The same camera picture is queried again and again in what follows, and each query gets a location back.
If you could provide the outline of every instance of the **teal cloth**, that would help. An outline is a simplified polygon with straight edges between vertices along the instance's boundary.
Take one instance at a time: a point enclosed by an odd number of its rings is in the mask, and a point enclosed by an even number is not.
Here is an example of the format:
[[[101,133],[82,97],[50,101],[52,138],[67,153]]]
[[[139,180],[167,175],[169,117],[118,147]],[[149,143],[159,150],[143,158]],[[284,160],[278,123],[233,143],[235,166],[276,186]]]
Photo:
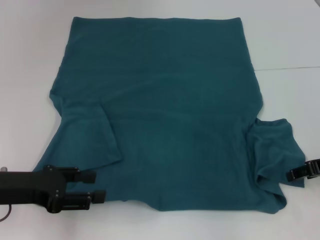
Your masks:
[[[240,18],[75,17],[50,98],[61,124],[35,171],[95,170],[69,190],[107,201],[276,213],[279,183],[305,162],[285,119],[257,119]]]

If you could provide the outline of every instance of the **table surface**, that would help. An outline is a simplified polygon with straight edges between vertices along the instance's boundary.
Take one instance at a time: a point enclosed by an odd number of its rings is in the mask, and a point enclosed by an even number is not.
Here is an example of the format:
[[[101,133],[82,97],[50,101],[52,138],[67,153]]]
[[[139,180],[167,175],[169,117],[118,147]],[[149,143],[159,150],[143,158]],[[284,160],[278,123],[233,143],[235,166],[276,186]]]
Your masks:
[[[0,167],[31,171],[60,117],[49,90],[72,18],[241,17],[264,107],[262,120],[286,118],[307,160],[320,158],[320,7],[314,0],[2,0],[0,1]],[[287,206],[255,211],[158,212],[137,201],[49,214],[14,205],[0,223],[6,240],[309,240],[319,238],[320,177],[282,185]],[[7,213],[0,206],[0,218]]]

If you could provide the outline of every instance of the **white table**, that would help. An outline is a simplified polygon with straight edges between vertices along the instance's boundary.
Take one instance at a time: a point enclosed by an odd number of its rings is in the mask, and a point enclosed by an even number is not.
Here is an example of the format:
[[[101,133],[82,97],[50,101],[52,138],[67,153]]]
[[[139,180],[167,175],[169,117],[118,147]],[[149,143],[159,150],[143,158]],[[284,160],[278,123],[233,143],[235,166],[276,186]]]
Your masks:
[[[286,118],[308,160],[320,158],[320,8],[313,0],[0,1],[0,167],[31,171],[60,117],[49,100],[74,16],[228,19],[241,17],[264,108]],[[320,177],[282,186],[288,204],[250,211],[158,212],[141,202],[49,214],[14,205],[0,223],[6,240],[309,240],[320,234]],[[7,213],[0,206],[0,218]]]

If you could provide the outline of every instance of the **crumpled fabric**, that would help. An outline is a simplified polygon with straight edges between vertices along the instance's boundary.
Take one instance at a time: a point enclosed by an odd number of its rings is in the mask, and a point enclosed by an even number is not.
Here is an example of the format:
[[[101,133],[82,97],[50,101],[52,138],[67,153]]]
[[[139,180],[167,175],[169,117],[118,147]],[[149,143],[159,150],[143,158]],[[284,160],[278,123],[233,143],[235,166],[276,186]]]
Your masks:
[[[35,168],[95,170],[107,201],[159,211],[256,210],[305,156],[263,106],[240,18],[75,17],[50,98],[61,124]]]

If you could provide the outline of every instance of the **black cable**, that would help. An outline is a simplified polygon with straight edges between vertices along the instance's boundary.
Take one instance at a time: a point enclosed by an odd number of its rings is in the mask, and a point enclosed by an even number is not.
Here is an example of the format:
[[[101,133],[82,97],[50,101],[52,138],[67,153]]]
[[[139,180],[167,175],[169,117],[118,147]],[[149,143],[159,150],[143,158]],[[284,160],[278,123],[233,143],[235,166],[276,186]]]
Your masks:
[[[3,222],[4,220],[6,220],[9,217],[9,215],[11,213],[11,210],[12,210],[12,207],[11,207],[11,204],[9,204],[9,211],[3,218],[0,219],[0,223]]]

